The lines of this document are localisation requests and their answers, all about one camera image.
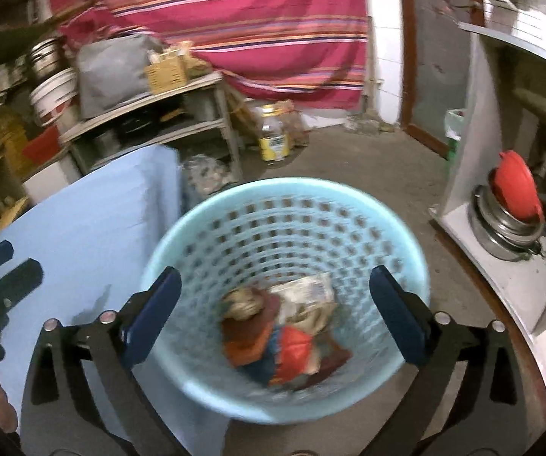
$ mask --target gray bag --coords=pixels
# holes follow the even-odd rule
[[[124,36],[83,46],[77,54],[81,115],[102,115],[150,94],[144,67],[148,51],[163,51],[160,41],[147,35]]]

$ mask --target red bowl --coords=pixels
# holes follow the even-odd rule
[[[58,129],[51,126],[46,128],[37,138],[28,142],[26,147],[22,149],[22,154],[36,165],[42,165],[58,154],[59,150]]]
[[[521,221],[541,217],[543,208],[537,186],[522,156],[513,150],[500,153],[501,163],[494,175],[493,190],[505,208]]]

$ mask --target white tiled wall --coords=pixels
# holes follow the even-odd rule
[[[376,59],[371,66],[374,77],[382,82],[376,107],[385,122],[395,123],[402,106],[402,1],[368,0],[368,15],[374,23],[372,55]]]

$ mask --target concrete floor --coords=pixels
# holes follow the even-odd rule
[[[265,170],[255,152],[244,156],[249,180],[282,176],[310,176],[351,185],[372,194],[401,217],[425,253],[432,285],[433,310],[445,310],[456,321],[485,326],[494,317],[457,260],[436,239],[428,209],[444,191],[446,161],[403,132],[363,135],[340,127],[316,130],[311,144],[288,164]],[[321,456],[357,455],[391,415],[417,369],[402,367],[383,387],[351,408],[315,422],[293,426],[258,426],[233,421],[224,456],[283,456],[299,449]],[[445,422],[464,370],[459,366],[426,435]],[[523,370],[531,441],[544,428],[543,410],[533,377]]]

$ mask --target white bucket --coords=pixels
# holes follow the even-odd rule
[[[58,133],[65,133],[80,121],[77,74],[67,68],[47,79],[31,93],[31,104],[43,127],[56,125]]]

